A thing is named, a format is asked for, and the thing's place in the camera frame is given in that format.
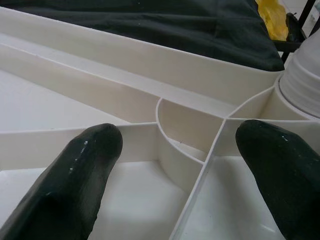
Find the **yellow plastic bag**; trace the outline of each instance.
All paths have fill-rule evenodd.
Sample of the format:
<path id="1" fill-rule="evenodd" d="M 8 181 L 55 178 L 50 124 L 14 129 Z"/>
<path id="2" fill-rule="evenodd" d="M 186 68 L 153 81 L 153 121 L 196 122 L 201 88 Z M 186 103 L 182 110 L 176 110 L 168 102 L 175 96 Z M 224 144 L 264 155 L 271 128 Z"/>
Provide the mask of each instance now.
<path id="1" fill-rule="evenodd" d="M 255 0 L 258 12 L 263 19 L 272 40 L 286 41 L 288 28 L 286 25 L 286 10 L 278 0 Z"/>

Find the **black fabric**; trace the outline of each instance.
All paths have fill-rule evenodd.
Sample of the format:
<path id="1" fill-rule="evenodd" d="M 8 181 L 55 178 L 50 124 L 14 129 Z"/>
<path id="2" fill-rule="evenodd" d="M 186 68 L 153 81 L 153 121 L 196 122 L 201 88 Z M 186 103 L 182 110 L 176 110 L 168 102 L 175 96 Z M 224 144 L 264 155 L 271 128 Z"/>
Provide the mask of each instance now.
<path id="1" fill-rule="evenodd" d="M 255 0 L 0 0 L 0 5 L 252 68 L 284 69 Z"/>

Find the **white organizer tray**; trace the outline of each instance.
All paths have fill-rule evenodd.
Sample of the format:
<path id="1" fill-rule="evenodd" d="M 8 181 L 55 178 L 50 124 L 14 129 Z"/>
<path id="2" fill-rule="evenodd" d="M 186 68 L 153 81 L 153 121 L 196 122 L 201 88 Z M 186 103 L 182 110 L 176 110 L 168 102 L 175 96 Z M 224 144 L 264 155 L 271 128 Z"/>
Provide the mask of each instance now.
<path id="1" fill-rule="evenodd" d="M 283 240 L 235 142 L 246 119 L 320 123 L 266 72 L 0 8 L 0 226 L 83 129 L 112 123 L 123 151 L 91 240 Z"/>

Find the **white plastic tray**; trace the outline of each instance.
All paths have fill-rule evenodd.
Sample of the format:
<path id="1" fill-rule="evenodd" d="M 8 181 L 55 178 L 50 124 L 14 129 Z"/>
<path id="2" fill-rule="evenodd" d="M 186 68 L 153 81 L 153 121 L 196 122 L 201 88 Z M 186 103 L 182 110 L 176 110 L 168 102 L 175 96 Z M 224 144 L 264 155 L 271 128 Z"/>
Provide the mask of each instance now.
<path id="1" fill-rule="evenodd" d="M 109 122 L 123 151 L 91 240 L 283 240 L 235 132 L 320 124 L 266 72 L 0 8 L 0 226 L 64 146 Z"/>

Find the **yellow object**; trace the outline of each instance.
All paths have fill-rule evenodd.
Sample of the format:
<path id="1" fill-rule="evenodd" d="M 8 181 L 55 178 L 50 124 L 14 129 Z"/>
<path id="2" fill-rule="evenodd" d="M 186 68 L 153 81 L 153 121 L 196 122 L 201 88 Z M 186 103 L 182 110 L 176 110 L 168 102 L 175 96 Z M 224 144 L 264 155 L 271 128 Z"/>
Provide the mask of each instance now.
<path id="1" fill-rule="evenodd" d="M 263 19 L 272 40 L 286 41 L 288 28 L 286 10 L 278 0 L 256 0 L 258 12 Z"/>

